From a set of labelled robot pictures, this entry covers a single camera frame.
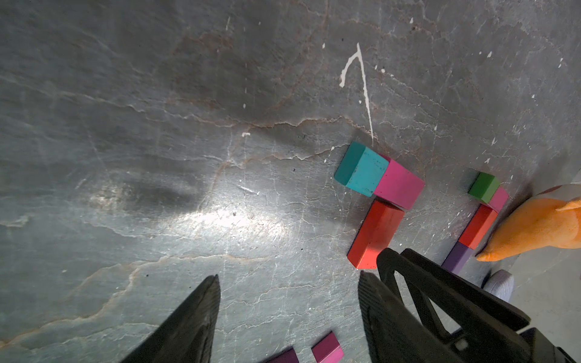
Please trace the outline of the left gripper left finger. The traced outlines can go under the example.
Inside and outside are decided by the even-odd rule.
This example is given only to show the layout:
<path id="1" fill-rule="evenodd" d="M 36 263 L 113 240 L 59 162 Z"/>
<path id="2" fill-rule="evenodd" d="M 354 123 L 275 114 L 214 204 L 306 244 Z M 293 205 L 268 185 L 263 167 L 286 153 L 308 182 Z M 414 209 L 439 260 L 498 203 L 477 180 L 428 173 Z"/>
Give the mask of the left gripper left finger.
<path id="1" fill-rule="evenodd" d="M 124 362 L 209 362 L 219 313 L 218 275 L 206 277 Z"/>

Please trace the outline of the magenta rectangular block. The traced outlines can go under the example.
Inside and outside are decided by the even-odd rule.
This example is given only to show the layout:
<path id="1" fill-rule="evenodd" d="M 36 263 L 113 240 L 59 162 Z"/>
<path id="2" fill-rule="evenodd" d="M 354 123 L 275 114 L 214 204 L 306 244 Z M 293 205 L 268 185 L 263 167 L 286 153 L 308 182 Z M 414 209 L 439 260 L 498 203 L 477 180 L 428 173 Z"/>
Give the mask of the magenta rectangular block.
<path id="1" fill-rule="evenodd" d="M 487 206 L 500 213 L 509 198 L 508 192 L 502 186 L 499 186 Z"/>

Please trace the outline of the purple rectangular block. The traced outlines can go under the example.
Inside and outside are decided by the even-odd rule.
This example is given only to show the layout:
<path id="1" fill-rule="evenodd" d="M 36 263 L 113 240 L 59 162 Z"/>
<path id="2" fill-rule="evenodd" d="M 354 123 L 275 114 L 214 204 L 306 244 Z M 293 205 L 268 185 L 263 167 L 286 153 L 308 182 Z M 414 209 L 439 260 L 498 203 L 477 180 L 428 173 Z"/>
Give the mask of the purple rectangular block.
<path id="1" fill-rule="evenodd" d="M 271 358 L 267 363 L 299 363 L 299 359 L 294 348 L 289 348 L 286 351 Z"/>
<path id="2" fill-rule="evenodd" d="M 474 250 L 461 242 L 456 242 L 441 267 L 455 275 L 459 275 L 467 261 L 473 256 Z"/>

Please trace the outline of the red rectangular block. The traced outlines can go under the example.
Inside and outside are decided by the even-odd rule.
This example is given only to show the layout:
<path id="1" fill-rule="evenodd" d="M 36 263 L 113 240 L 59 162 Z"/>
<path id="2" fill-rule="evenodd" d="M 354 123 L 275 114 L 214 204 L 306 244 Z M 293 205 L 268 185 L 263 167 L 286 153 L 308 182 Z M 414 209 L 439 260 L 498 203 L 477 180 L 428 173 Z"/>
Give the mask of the red rectangular block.
<path id="1" fill-rule="evenodd" d="M 379 253 L 388 248 L 405 212 L 392 204 L 374 200 L 346 255 L 356 269 L 377 269 Z"/>
<path id="2" fill-rule="evenodd" d="M 497 213 L 496 210 L 486 205 L 480 205 L 469 224 L 460 235 L 458 242 L 472 250 L 476 250 L 498 215 L 499 213 Z"/>

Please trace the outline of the green cube block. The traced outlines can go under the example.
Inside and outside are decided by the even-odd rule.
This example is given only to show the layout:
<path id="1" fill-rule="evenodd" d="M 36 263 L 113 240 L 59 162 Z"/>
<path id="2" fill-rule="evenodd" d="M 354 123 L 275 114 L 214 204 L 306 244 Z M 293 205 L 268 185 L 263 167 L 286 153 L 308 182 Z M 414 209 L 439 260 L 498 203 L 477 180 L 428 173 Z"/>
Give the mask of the green cube block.
<path id="1" fill-rule="evenodd" d="M 477 178 L 470 187 L 468 194 L 472 198 L 481 202 L 481 204 L 488 204 L 499 189 L 500 185 L 500 180 L 494 175 L 479 172 Z"/>

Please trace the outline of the teal cube block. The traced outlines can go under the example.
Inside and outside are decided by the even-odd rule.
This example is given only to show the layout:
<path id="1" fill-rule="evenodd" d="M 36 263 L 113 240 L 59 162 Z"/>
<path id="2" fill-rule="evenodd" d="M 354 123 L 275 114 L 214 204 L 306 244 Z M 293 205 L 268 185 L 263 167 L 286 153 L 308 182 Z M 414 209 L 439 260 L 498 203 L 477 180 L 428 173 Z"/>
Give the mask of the teal cube block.
<path id="1" fill-rule="evenodd" d="M 353 191 L 371 197 L 388 166 L 387 159 L 359 142 L 352 142 L 334 179 Z"/>

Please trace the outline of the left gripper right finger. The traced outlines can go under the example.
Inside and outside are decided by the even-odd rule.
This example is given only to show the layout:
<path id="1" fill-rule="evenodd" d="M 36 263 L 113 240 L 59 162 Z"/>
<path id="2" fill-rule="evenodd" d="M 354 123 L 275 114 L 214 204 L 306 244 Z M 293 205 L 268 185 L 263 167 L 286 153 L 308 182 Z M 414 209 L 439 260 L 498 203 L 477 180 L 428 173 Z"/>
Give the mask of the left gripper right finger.
<path id="1" fill-rule="evenodd" d="M 374 274 L 361 272 L 359 306 L 372 362 L 460 362 Z"/>

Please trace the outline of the pink rectangular block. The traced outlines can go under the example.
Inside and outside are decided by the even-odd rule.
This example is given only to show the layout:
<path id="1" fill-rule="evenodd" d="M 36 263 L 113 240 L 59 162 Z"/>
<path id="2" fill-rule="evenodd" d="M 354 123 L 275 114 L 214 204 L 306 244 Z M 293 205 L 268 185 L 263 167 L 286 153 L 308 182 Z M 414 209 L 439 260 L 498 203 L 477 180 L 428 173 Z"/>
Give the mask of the pink rectangular block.
<path id="1" fill-rule="evenodd" d="M 374 195 L 401 209 L 411 210 L 425 187 L 425 181 L 396 160 L 381 156 L 387 160 L 388 166 Z"/>

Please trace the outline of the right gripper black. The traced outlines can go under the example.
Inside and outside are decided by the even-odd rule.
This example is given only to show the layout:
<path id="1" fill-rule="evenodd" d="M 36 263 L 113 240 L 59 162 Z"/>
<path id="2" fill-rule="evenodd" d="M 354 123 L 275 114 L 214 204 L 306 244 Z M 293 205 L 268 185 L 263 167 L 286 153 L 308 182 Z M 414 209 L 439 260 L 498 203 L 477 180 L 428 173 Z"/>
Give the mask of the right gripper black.
<path id="1" fill-rule="evenodd" d="M 398 253 L 384 249 L 377 258 L 381 280 L 388 287 L 396 287 L 390 282 L 393 274 L 400 273 L 407 283 L 425 294 L 461 329 L 446 340 L 447 346 L 458 354 L 464 362 L 487 362 L 478 356 L 480 344 L 524 345 L 530 348 L 529 362 L 571 363 L 573 359 L 560 346 L 554 346 L 537 328 L 530 328 L 518 334 L 530 323 L 530 317 L 508 302 L 486 292 L 478 286 L 447 271 L 411 249 Z"/>

